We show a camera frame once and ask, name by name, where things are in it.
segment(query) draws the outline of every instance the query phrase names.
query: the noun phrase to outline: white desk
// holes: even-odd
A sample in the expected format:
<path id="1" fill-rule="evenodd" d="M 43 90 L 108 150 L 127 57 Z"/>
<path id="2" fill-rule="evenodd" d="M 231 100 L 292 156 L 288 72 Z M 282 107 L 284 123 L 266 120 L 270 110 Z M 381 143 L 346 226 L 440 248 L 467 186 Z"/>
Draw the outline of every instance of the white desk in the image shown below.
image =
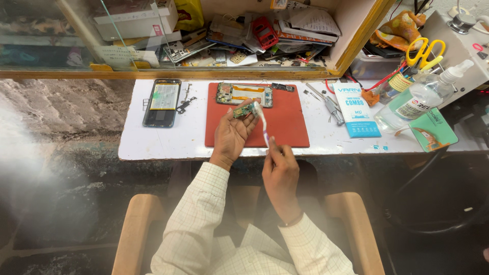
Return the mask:
<path id="1" fill-rule="evenodd" d="M 144 117 L 143 100 L 149 98 L 153 80 L 136 80 L 133 97 L 127 113 L 124 131 L 119 145 L 121 160 L 171 160 L 209 158 L 213 148 L 204 146 L 205 118 L 207 111 L 207 93 L 210 82 L 183 81 L 179 102 L 185 97 L 188 84 L 192 83 L 188 98 L 195 96 L 182 115 L 177 114 L 172 128 L 146 128 L 142 126 Z M 261 83 L 261 81 L 231 81 L 232 83 Z M 304 120 L 311 146 L 293 148 L 296 156 L 325 156 L 340 154 L 378 154 L 378 153 L 421 153 L 421 146 L 410 130 L 403 131 L 398 137 L 382 132 L 382 137 L 350 138 L 346 127 L 337 126 L 334 117 L 326 109 L 324 101 L 303 93 L 310 90 L 301 81 L 276 81 L 281 84 L 296 85 L 302 105 Z M 376 81 L 362 80 L 362 85 L 371 87 Z M 325 90 L 324 83 L 312 82 L 318 91 Z M 331 98 L 336 96 L 328 92 Z M 377 103 L 371 108 L 375 114 L 383 105 Z M 449 151 L 488 150 L 481 138 L 473 138 L 463 125 L 456 125 L 455 133 L 459 142 L 451 145 Z M 264 156 L 266 148 L 245 148 L 242 157 Z"/>

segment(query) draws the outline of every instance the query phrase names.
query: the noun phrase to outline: bottle cap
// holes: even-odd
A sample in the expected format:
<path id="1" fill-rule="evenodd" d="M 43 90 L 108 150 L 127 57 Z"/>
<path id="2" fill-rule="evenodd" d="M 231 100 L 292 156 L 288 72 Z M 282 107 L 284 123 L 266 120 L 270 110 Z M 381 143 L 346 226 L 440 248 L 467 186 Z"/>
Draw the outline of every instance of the bottle cap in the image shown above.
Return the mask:
<path id="1" fill-rule="evenodd" d="M 465 59 L 457 66 L 449 67 L 448 69 L 446 69 L 446 71 L 442 72 L 440 74 L 440 79 L 447 84 L 453 84 L 457 81 L 457 79 L 463 77 L 464 72 L 473 65 L 474 63 L 471 60 Z"/>

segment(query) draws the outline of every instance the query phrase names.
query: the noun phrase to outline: person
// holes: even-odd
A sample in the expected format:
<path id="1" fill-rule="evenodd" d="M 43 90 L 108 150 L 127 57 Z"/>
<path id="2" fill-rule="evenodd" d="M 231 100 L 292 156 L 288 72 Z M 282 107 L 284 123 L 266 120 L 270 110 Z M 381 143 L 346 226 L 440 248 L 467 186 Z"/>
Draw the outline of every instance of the person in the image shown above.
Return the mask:
<path id="1" fill-rule="evenodd" d="M 229 236 L 214 237 L 224 213 L 229 170 L 258 120 L 252 114 L 236 119 L 231 108 L 221 118 L 209 162 L 202 164 L 168 220 L 151 261 L 153 274 L 354 274 L 350 260 L 302 211 L 296 196 L 299 165 L 291 147 L 277 145 L 273 136 L 262 177 L 282 221 L 274 227 L 288 251 L 254 225 L 248 225 L 239 246 Z"/>

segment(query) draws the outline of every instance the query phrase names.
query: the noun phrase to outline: wooden chair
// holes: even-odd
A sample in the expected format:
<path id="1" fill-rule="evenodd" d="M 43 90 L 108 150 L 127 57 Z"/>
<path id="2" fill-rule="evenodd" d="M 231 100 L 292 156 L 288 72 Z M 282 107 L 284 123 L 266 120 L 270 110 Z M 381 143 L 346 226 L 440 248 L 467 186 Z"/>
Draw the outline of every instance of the wooden chair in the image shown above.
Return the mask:
<path id="1" fill-rule="evenodd" d="M 362 198 L 357 193 L 345 192 L 329 195 L 324 199 L 325 213 L 329 217 L 340 218 L 344 223 L 355 272 L 358 275 L 384 275 L 374 232 Z M 122 227 L 112 275 L 140 274 L 150 224 L 166 218 L 159 197 L 138 194 L 131 199 Z"/>

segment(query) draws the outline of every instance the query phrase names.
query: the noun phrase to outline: hand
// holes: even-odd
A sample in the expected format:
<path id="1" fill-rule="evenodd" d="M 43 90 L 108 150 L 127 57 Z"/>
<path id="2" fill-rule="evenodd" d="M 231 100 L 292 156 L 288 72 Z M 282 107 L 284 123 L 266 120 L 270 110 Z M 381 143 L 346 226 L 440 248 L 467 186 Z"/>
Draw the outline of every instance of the hand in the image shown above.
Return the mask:
<path id="1" fill-rule="evenodd" d="M 251 102 L 253 100 L 249 98 L 238 105 L 235 110 Z M 240 156 L 246 139 L 259 119 L 253 114 L 249 114 L 244 119 L 234 118 L 232 109 L 229 108 L 227 113 L 221 117 L 214 133 L 214 151 L 209 162 L 229 171 L 233 162 Z"/>
<path id="2" fill-rule="evenodd" d="M 299 165 L 292 148 L 288 145 L 277 146 L 275 137 L 269 140 L 270 149 L 263 166 L 263 183 L 273 208 L 282 221 L 289 224 L 297 219 L 302 210 L 299 207 L 295 191 L 299 180 Z"/>

